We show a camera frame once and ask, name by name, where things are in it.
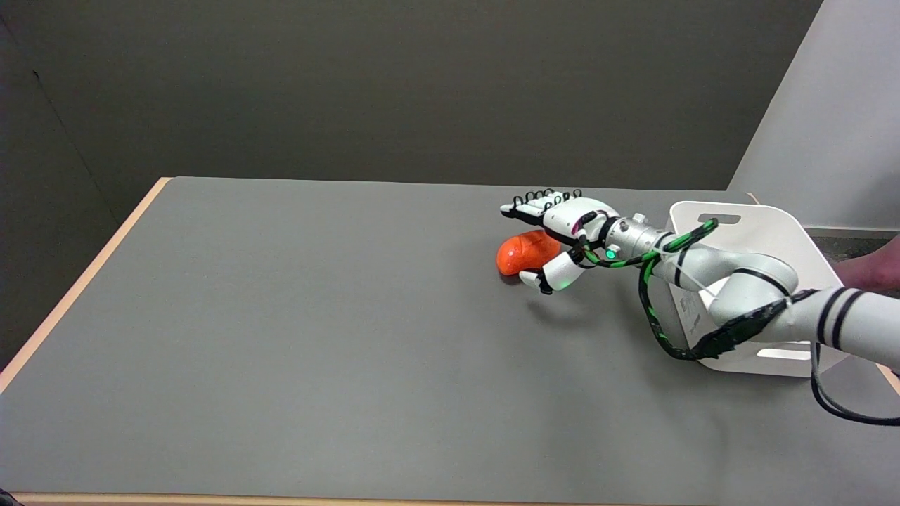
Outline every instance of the orange toy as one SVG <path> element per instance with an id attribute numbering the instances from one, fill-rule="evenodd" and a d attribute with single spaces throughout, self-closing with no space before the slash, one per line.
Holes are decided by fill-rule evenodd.
<path id="1" fill-rule="evenodd" d="M 560 243 L 543 230 L 531 230 L 503 241 L 497 251 L 497 269 L 514 276 L 526 269 L 539 269 L 560 252 Z"/>

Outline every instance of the black cable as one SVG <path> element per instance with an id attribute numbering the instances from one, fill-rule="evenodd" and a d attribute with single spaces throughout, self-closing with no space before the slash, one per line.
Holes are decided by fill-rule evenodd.
<path id="1" fill-rule="evenodd" d="M 817 342 L 810 343 L 810 355 L 812 362 L 812 374 L 810 374 L 809 382 L 813 387 L 813 397 L 820 406 L 832 415 L 857 423 L 866 425 L 878 425 L 881 427 L 900 427 L 900 417 L 879 418 L 864 415 L 846 408 L 829 396 L 822 388 L 822 379 L 819 377 L 819 356 L 822 352 L 822 345 Z"/>
<path id="2" fill-rule="evenodd" d="M 674 253 L 677 251 L 684 252 L 687 250 L 687 248 L 690 248 L 692 245 L 700 242 L 704 237 L 712 233 L 712 231 L 715 230 L 717 226 L 718 221 L 715 218 L 713 220 L 707 221 L 691 232 L 682 235 L 672 242 L 666 244 L 662 248 L 662 251 L 666 253 Z M 643 306 L 644 313 L 646 314 L 647 322 L 650 324 L 650 330 L 653 332 L 653 336 L 656 338 L 657 343 L 659 343 L 663 351 L 665 351 L 670 357 L 676 358 L 678 360 L 696 361 L 703 358 L 719 358 L 719 356 L 723 353 L 734 350 L 737 345 L 760 334 L 763 330 L 765 330 L 766 326 L 769 325 L 769 323 L 775 320 L 778 315 L 780 315 L 792 304 L 800 303 L 809 296 L 818 292 L 818 290 L 809 289 L 801 290 L 795 294 L 790 294 L 783 299 L 775 301 L 774 303 L 766 304 L 751 312 L 747 312 L 745 314 L 742 314 L 741 316 L 727 321 L 718 329 L 713 330 L 712 332 L 709 332 L 705 336 L 700 338 L 697 344 L 690 349 L 676 348 L 669 342 L 669 338 L 662 331 L 662 325 L 660 324 L 659 318 L 657 318 L 656 316 L 656 310 L 654 310 L 653 304 L 650 301 L 650 278 L 653 276 L 653 268 L 660 262 L 661 256 L 659 252 L 652 251 L 640 257 L 629 258 L 628 260 L 624 261 L 607 261 L 600 260 L 588 245 L 581 244 L 581 246 L 584 248 L 585 258 L 599 267 L 617 268 L 637 264 L 641 265 L 640 275 L 638 276 L 637 294 L 641 300 L 641 305 Z M 834 306 L 834 302 L 837 300 L 838 296 L 845 290 L 846 289 L 838 290 L 828 301 L 826 307 L 824 308 L 823 317 L 817 329 L 818 339 L 820 342 L 816 342 L 815 340 L 811 340 L 810 342 L 812 364 L 810 385 L 813 388 L 813 397 L 824 410 L 843 420 L 855 421 L 857 423 L 864 423 L 867 425 L 900 427 L 900 417 L 879 418 L 857 413 L 845 406 L 840 405 L 822 388 L 822 380 L 819 377 L 819 356 L 822 346 L 821 341 L 824 341 L 824 319 L 827 316 L 827 312 Z M 851 297 L 851 299 L 855 301 L 860 297 L 860 295 L 861 292 L 856 293 Z M 842 314 L 839 315 L 841 316 L 840 320 L 843 320 L 843 317 L 846 316 L 847 310 L 849 310 L 849 305 L 845 304 L 842 308 Z"/>

